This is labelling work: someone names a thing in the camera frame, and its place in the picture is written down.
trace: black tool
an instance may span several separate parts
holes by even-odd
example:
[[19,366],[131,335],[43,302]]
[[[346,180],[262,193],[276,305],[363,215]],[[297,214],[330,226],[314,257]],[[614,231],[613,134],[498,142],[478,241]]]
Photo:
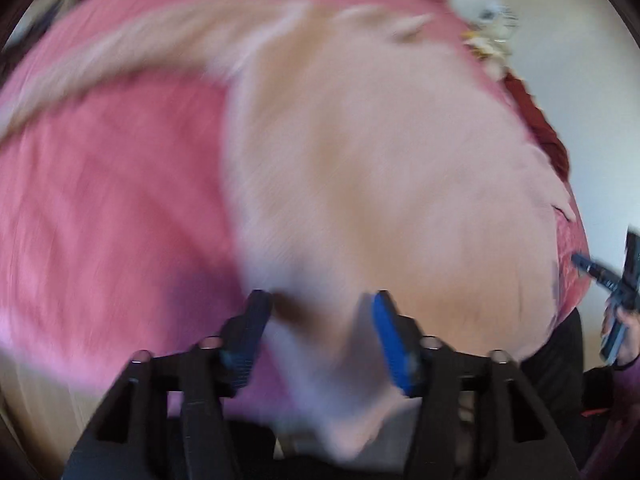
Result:
[[[571,261],[578,270],[586,272],[596,283],[610,293],[610,304],[615,313],[617,308],[640,312],[640,237],[632,231],[626,232],[626,257],[622,276],[602,264],[590,260],[582,254],[575,253]],[[613,326],[602,338],[600,356],[607,365],[612,365],[618,357],[620,345],[625,339],[626,326],[614,316]]]
[[[403,473],[341,468],[308,456],[276,460],[267,428],[238,438],[222,399],[247,383],[272,301],[252,292],[246,312],[227,322],[220,338],[188,352],[159,358],[138,352],[89,422],[63,480],[453,480],[461,478],[456,435],[463,390],[476,395],[474,453],[464,478],[577,480],[558,429],[504,352],[471,356],[423,338],[386,293],[377,295],[372,312],[386,330],[383,345],[396,349],[399,368],[392,373],[410,396],[422,397]],[[170,391],[184,394],[179,419],[167,417]]]
[[386,291],[372,310],[394,383],[422,398],[405,479],[460,478],[454,456],[461,392],[473,392],[475,405],[475,450],[464,478],[578,478],[558,428],[506,352],[473,356],[424,336]]

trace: blurry fabric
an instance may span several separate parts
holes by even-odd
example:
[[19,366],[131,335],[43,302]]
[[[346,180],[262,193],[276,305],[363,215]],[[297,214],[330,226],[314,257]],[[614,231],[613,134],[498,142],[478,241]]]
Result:
[[[30,52],[0,103],[71,49],[183,1],[86,0]],[[428,38],[445,43],[476,84],[503,99],[460,45],[465,24],[440,0],[319,1],[430,14]],[[224,88],[197,75],[142,73],[46,112],[0,149],[0,237],[11,248],[0,253],[2,344],[71,384],[64,413],[78,410],[80,386],[97,402],[137,349],[183,350],[241,310],[236,243],[217,181],[225,99]],[[574,202],[572,208],[577,212]],[[506,230],[509,225],[505,220]],[[560,212],[556,226],[558,257],[567,261],[586,246],[584,231]],[[584,294],[568,276],[561,270],[561,312]],[[48,458],[62,461],[73,440],[61,444],[56,430],[66,419],[79,435],[89,413],[53,417],[62,395],[46,399],[60,386],[48,387],[41,375],[26,381],[36,372],[19,367],[12,404],[26,406],[20,423]],[[249,387],[225,403],[245,415],[260,407],[293,408],[269,349]]]
[[367,293],[392,290],[471,354],[526,357],[556,318],[553,208],[574,219],[569,194],[513,111],[454,51],[417,36],[423,25],[375,6],[196,0],[74,50],[0,110],[1,138],[145,68],[231,78],[221,170],[240,279],[293,302],[276,309],[270,349],[339,457],[404,406]]

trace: pink blanket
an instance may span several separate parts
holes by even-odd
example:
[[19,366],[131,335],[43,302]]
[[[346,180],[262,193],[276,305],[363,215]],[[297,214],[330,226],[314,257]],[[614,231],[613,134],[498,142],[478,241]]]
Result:
[[[30,54],[0,104],[70,48],[178,1],[87,1]],[[430,12],[428,33],[462,49],[463,25],[440,2],[325,1]],[[223,89],[198,78],[126,78],[45,114],[2,147],[5,346],[64,378],[103,388],[135,349],[184,349],[236,313],[242,301],[236,252],[212,167],[224,98]],[[567,237],[559,237],[561,266],[568,246],[584,243],[579,227],[559,219],[563,230],[575,239],[563,246]],[[562,275],[564,314],[580,294],[572,295]],[[229,407],[256,416],[287,407],[268,352]]]

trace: sleeve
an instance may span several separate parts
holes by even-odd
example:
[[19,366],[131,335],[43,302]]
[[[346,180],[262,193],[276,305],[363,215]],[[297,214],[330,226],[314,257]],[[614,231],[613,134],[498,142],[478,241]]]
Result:
[[624,367],[613,368],[613,410],[612,416],[620,418],[635,404],[640,404],[640,359]]

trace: red fabric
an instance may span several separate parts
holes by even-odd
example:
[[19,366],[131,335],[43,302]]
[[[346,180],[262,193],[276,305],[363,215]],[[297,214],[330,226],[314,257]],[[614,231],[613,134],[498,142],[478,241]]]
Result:
[[522,120],[529,127],[540,148],[548,155],[551,165],[563,182],[569,180],[569,155],[558,134],[546,122],[545,116],[533,102],[524,83],[511,72],[502,80],[507,92],[511,95]]
[[569,184],[566,184],[566,188],[571,193],[571,208],[575,213],[575,222],[569,222],[561,212],[556,211],[558,285],[560,289],[556,326],[562,323],[571,314],[572,310],[578,306],[591,285],[589,277],[581,276],[574,264],[571,263],[572,254],[589,254],[589,247],[580,211],[578,211],[578,206],[575,203],[574,193]]
[[[211,134],[224,105],[209,81],[145,73],[46,112],[2,145],[6,348],[102,390],[137,349],[187,350],[241,311]],[[225,407],[261,417],[288,402],[265,348]]]

